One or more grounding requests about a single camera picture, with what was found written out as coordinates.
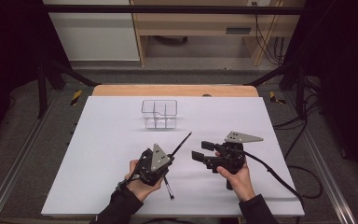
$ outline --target metal bracket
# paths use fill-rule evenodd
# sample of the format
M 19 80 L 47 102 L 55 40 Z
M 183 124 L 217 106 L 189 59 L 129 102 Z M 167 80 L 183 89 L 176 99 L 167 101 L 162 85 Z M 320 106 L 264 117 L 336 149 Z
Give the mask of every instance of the metal bracket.
M 165 152 L 161 149 L 161 147 L 157 144 L 153 145 L 153 157 L 152 157 L 152 165 L 151 170 L 156 171 L 161 166 L 170 162 L 170 157 L 165 154 Z
M 245 133 L 236 133 L 236 132 L 229 133 L 228 136 L 225 138 L 225 141 L 230 143 L 259 142 L 263 140 L 264 139 L 261 137 L 252 136 Z

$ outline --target clear plastic container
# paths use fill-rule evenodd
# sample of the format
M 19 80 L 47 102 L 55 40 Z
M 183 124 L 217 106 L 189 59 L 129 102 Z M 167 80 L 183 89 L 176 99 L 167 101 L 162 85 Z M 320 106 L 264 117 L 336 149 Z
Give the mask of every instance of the clear plastic container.
M 175 100 L 144 100 L 142 115 L 146 129 L 176 128 L 177 102 Z

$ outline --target white table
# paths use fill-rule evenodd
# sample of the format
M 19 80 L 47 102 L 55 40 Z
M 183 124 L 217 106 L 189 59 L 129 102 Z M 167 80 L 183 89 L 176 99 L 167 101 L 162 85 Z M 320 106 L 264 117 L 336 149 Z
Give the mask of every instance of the white table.
M 176 100 L 174 130 L 147 130 L 141 113 L 143 100 Z M 176 153 L 167 178 L 175 196 L 171 201 L 164 184 L 135 214 L 142 217 L 240 217 L 238 199 L 226 189 L 226 180 L 191 159 L 191 151 L 208 156 L 201 141 L 222 144 L 236 131 L 264 138 L 245 143 L 244 149 L 267 163 L 290 186 L 292 178 L 259 97 L 91 96 L 77 124 L 42 214 L 73 217 L 100 213 L 117 182 L 129 172 L 129 161 L 158 143 L 171 153 L 188 133 L 192 135 Z M 255 193 L 262 193 L 274 216 L 304 216 L 299 200 L 257 161 L 248 158 Z

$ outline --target black cable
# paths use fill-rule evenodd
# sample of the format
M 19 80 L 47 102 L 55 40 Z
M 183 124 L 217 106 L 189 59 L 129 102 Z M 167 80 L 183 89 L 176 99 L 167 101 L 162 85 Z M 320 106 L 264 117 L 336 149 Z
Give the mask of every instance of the black cable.
M 295 189 L 290 187 L 290 185 L 288 185 L 286 182 L 284 182 L 284 180 L 282 180 L 281 177 L 278 176 L 278 174 L 275 173 L 275 171 L 271 167 L 269 167 L 265 162 L 258 159 L 256 156 L 250 154 L 249 152 L 243 151 L 243 154 L 245 154 L 247 157 L 254 159 L 255 161 L 260 162 L 264 167 L 266 167 L 267 171 L 270 172 L 272 174 L 272 176 L 274 176 L 275 179 L 278 180 L 278 182 L 280 182 L 284 187 L 286 187 L 290 192 L 292 192 L 300 200 L 301 205 L 304 206 L 302 195 L 300 193 L 298 193 Z
M 303 123 L 300 123 L 300 124 L 297 124 L 296 126 L 293 126 L 293 127 L 289 127 L 289 128 L 276 128 L 275 130 L 293 130 L 293 129 L 296 129 L 296 128 L 298 128 L 298 127 L 301 127 L 301 126 L 303 126 L 305 124 L 305 122 L 303 122 Z
M 313 94 L 309 95 L 309 96 L 305 99 L 305 102 L 307 102 L 307 101 L 310 99 L 310 97 L 313 97 L 313 96 L 318 96 L 318 94 L 313 93 Z
M 315 109 L 311 110 L 311 111 L 309 112 L 309 115 L 310 115 L 311 113 L 317 111 L 317 110 L 321 111 L 321 108 L 322 108 L 322 107 L 321 107 L 319 104 L 317 104 L 317 106 L 319 106 L 319 108 L 315 108 Z
M 274 129 L 277 129 L 277 128 L 286 126 L 286 125 L 288 125 L 288 124 L 291 124 L 291 123 L 295 122 L 295 121 L 298 120 L 298 119 L 299 119 L 299 117 L 295 117 L 295 118 L 293 118 L 293 119 L 291 119 L 291 120 L 289 120 L 289 121 L 286 121 L 285 123 L 276 124 L 276 125 L 274 125 L 274 126 L 272 126 L 272 127 L 273 127 Z
M 293 141 L 292 145 L 289 147 L 289 149 L 287 150 L 286 154 L 284 154 L 284 159 L 286 160 L 287 157 L 289 156 L 290 152 L 292 152 L 296 142 L 298 141 L 298 139 L 300 138 L 301 134 L 305 131 L 305 128 L 307 127 L 307 122 L 308 122 L 308 119 L 307 117 L 305 117 L 305 120 L 304 120 L 304 126 L 302 127 L 301 131 L 299 132 L 299 134 L 297 135 L 295 141 Z
M 303 167 L 300 167 L 300 166 L 288 165 L 287 167 L 288 167 L 288 168 L 292 168 L 292 169 L 298 169 L 298 170 L 305 171 L 305 172 L 309 173 L 310 175 L 312 175 L 313 178 L 316 179 L 316 182 L 318 182 L 318 185 L 319 185 L 319 191 L 318 191 L 318 193 L 315 194 L 315 195 L 311 195 L 311 196 L 302 194 L 302 197 L 303 197 L 303 198 L 306 198 L 306 199 L 317 199 L 317 198 L 321 197 L 321 195 L 322 195 L 323 192 L 324 192 L 324 187 L 323 187 L 323 185 L 322 185 L 322 181 L 318 178 L 318 176 L 316 176 L 312 171 L 307 170 L 307 169 L 305 169 L 305 168 L 303 168 Z
M 281 65 L 282 65 L 282 62 L 283 62 L 283 58 L 284 58 L 284 56 L 282 55 L 284 37 L 282 37 L 282 39 L 281 39 L 281 47 L 280 47 L 280 52 L 279 52 L 279 54 L 277 53 L 278 40 L 279 40 L 279 37 L 275 37 L 275 42 L 274 42 L 274 57 L 275 57 L 275 59 L 278 61 L 278 64 L 281 66 Z
M 269 55 L 266 53 L 266 51 L 264 50 L 264 48 L 263 48 L 263 46 L 260 44 L 260 41 L 258 41 L 258 32 L 259 32 L 260 30 L 259 30 L 259 28 L 258 28 L 258 19 L 257 19 L 257 15 L 255 15 L 255 40 L 257 41 L 257 44 L 258 44 L 258 46 L 260 46 L 260 48 L 261 48 L 261 50 L 263 50 L 263 53 L 264 53 L 264 55 L 266 55 L 266 58 L 267 58 L 267 60 L 270 62 L 270 63 L 273 63 L 273 64 L 277 64 L 277 62 L 275 61 L 275 62 L 272 62 L 271 61 L 271 59 L 269 58 L 269 55 L 271 54 L 270 52 L 269 52 L 269 47 L 267 46 L 267 42 L 264 40 L 264 36 L 261 34 L 261 31 L 260 31 L 260 34 L 261 34 L 261 37 L 262 37 L 262 39 L 263 39 L 263 41 L 264 41 L 264 44 L 266 45 L 266 49 L 268 50 L 268 53 L 269 53 Z
M 252 3 L 252 6 L 257 7 L 257 2 L 253 2 L 253 3 Z M 268 33 L 271 31 L 272 23 L 269 25 Z M 255 31 L 255 39 L 256 39 L 258 45 L 260 46 L 260 48 L 263 50 L 264 55 L 266 55 L 268 61 L 269 61 L 270 63 L 280 65 L 280 64 L 279 64 L 279 61 L 278 61 L 276 58 L 272 57 L 272 54 L 271 54 L 271 52 L 269 51 L 269 46 L 267 46 L 267 41 L 266 41 L 266 39 L 264 38 L 264 36 L 263 36 L 263 34 L 261 33 L 260 28 L 259 28 L 259 26 L 258 26 L 257 14 L 255 14 L 255 28 L 256 28 L 256 31 Z M 258 41 L 257 33 L 260 33 L 260 36 L 261 36 L 261 38 L 262 38 L 263 41 L 264 41 L 264 45 L 266 46 L 266 49 L 267 49 L 267 52 L 268 52 L 269 56 L 267 55 L 267 53 L 266 53 L 266 51 L 264 50 L 263 46 L 262 46 L 262 45 L 260 44 L 260 42 Z M 274 59 L 275 63 L 272 62 L 272 61 L 269 59 L 269 57 L 271 57 L 272 59 Z

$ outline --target black sleeve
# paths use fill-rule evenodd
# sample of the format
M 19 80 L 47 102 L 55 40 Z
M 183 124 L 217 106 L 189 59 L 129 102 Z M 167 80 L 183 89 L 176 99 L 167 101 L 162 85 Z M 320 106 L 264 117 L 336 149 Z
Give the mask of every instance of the black sleeve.
M 116 190 L 107 207 L 89 224 L 125 224 L 130 222 L 131 215 L 135 214 L 144 205 L 127 189 L 121 187 Z
M 269 211 L 269 207 L 261 194 L 253 199 L 240 202 L 240 209 L 248 224 L 277 224 L 278 221 Z

